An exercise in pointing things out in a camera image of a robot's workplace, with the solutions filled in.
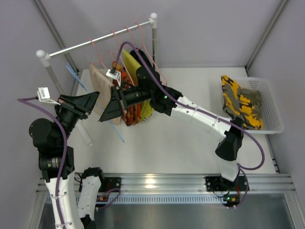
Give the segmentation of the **green yellow camouflage trousers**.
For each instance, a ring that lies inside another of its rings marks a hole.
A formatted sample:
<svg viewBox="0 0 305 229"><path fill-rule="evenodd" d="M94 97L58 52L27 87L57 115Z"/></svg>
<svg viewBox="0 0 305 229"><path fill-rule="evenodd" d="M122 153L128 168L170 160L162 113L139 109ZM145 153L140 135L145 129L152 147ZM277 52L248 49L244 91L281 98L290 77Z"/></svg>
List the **green yellow camouflage trousers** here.
<svg viewBox="0 0 305 229"><path fill-rule="evenodd" d="M232 119L241 118L245 129L261 130L264 125L262 94L259 91L241 87L227 75L222 75L221 81L223 111Z"/></svg>

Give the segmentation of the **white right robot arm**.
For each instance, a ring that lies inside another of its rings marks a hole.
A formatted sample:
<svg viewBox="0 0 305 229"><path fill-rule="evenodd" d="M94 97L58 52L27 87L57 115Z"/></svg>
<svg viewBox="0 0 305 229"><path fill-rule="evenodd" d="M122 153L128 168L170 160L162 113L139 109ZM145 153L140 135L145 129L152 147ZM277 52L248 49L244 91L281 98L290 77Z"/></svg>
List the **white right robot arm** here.
<svg viewBox="0 0 305 229"><path fill-rule="evenodd" d="M242 119L229 120L203 110L181 92L162 85L159 74L150 68L138 68L136 78L137 86L111 88L110 101L99 122L123 116L129 106L148 101L154 111L185 120L213 136L218 141L215 153L221 168L219 186L236 187L240 174L237 153L244 137Z"/></svg>

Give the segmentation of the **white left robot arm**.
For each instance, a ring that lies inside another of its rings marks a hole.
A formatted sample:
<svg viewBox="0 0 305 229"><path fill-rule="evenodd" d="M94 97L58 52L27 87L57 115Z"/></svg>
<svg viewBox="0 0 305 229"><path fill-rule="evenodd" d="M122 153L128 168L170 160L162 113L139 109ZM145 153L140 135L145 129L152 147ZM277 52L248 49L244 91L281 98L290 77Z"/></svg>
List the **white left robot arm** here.
<svg viewBox="0 0 305 229"><path fill-rule="evenodd" d="M90 167L81 176L81 195L76 200L74 150L68 138L79 120L87 119L94 109L99 92L81 96L60 95L55 103L56 116L35 105L49 119L32 122L29 135L39 152L39 169L49 191L55 228L95 229L97 194L105 176L101 168Z"/></svg>

